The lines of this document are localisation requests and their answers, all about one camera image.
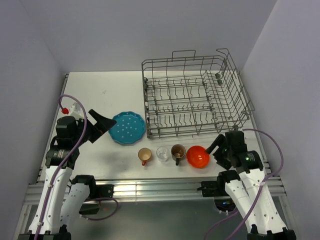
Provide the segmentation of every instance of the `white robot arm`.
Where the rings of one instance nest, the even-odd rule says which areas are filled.
[[[89,114],[96,120],[96,124],[93,125],[87,119],[85,127],[85,117],[80,110],[77,103],[70,110],[62,109],[68,115],[57,120],[56,136],[45,156],[44,188],[35,217],[28,232],[20,234],[18,240],[33,240],[38,237],[39,240],[70,240],[68,231],[79,216],[81,206],[87,198],[97,197],[94,177],[77,175],[63,204],[67,184],[80,154],[79,147],[88,140],[94,143],[116,124],[115,120],[103,117],[91,109]]]
[[[293,230],[288,230],[276,209],[269,188],[264,182],[266,177],[263,163],[256,151],[248,151],[242,131],[229,131],[220,134],[206,149],[227,170],[219,173],[217,185],[222,193],[231,197],[243,218],[255,203],[252,213],[245,221],[248,240],[296,240]]]

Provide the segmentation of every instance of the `red bowl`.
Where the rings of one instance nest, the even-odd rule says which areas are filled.
[[[208,165],[210,155],[205,152],[203,146],[192,146],[186,152],[186,159],[188,163],[198,169],[202,169]]]

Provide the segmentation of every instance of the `glass cup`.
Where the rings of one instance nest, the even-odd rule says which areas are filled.
[[[156,156],[158,160],[162,163],[166,162],[170,156],[170,151],[168,148],[161,146],[156,150]]]

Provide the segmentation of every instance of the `wire dish rack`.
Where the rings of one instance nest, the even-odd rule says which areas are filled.
[[[229,50],[216,51],[173,51],[171,58],[142,62],[148,138],[220,133],[250,119],[255,108]]]

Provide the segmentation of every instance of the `teal plate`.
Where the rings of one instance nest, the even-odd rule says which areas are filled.
[[[133,144],[145,133],[145,121],[133,111],[123,111],[115,115],[116,124],[109,130],[111,138],[119,144]]]

